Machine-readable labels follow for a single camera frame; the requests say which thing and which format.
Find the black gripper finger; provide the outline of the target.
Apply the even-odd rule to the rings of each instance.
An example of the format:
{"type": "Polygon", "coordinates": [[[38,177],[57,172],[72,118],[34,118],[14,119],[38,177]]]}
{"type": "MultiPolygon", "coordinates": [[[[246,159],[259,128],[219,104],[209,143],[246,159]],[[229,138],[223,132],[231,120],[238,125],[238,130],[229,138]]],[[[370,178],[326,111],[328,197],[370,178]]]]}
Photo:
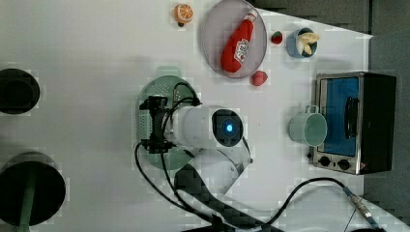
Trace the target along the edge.
{"type": "Polygon", "coordinates": [[[167,153],[174,146],[173,143],[164,139],[142,139],[141,145],[149,154],[167,153]]]}
{"type": "Polygon", "coordinates": [[[164,96],[149,96],[140,106],[140,110],[157,110],[164,109],[167,105],[168,98],[164,96]]]}

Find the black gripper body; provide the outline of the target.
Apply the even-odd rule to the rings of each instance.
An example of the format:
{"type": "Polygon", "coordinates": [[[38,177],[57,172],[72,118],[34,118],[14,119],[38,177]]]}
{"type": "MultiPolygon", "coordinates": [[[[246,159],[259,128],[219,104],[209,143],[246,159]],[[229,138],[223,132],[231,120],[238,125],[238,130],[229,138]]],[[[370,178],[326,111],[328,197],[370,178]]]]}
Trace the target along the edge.
{"type": "Polygon", "coordinates": [[[154,107],[150,110],[150,116],[152,118],[152,132],[150,140],[153,143],[162,143],[164,141],[163,136],[163,120],[167,116],[168,110],[165,108],[154,107]]]}

